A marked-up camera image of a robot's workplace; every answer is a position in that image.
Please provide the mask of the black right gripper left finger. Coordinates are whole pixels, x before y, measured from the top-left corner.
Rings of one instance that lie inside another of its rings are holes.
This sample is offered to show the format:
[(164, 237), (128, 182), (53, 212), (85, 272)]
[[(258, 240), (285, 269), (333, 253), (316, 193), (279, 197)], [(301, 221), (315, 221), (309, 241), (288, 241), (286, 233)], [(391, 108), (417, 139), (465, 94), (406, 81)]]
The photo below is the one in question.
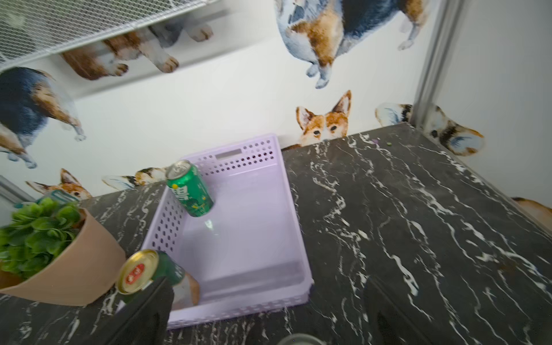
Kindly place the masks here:
[(162, 344), (173, 298), (168, 278), (159, 277), (83, 343)]

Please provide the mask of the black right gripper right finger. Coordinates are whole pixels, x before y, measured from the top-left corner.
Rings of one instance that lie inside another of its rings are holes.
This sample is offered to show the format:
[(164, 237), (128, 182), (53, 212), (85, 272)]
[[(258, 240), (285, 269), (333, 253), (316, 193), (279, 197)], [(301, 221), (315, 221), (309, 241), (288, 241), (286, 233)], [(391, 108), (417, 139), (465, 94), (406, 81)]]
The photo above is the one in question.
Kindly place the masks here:
[(434, 344), (386, 291), (377, 277), (369, 277), (363, 290), (373, 344)]

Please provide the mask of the green gold-top can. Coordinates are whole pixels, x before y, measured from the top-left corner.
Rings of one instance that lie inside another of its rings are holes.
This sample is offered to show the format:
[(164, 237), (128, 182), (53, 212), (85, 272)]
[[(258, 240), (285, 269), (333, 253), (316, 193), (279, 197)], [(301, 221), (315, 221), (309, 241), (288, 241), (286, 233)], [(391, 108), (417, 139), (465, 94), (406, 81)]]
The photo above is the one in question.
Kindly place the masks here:
[(173, 310), (199, 304), (201, 289), (198, 281), (162, 251), (142, 250), (134, 253), (122, 266), (115, 287), (123, 301), (129, 303), (160, 277), (165, 277), (173, 289)]

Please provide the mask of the white energy drink can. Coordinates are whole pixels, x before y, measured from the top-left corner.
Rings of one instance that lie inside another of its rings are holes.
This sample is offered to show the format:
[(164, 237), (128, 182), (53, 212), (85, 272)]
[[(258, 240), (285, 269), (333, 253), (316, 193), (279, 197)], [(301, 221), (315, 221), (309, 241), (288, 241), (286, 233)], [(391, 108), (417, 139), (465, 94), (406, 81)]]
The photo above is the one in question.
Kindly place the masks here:
[(326, 345), (326, 342), (306, 333), (294, 333), (281, 339), (277, 345)]

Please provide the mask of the green soda can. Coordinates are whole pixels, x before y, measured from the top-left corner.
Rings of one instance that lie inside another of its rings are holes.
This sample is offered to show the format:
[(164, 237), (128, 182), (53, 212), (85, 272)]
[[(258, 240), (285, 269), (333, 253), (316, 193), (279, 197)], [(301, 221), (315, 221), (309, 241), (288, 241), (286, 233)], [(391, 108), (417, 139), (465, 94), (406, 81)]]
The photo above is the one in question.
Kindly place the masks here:
[(198, 168), (188, 160), (179, 160), (165, 172), (166, 184), (175, 198), (192, 217), (208, 214), (214, 206), (214, 200)]

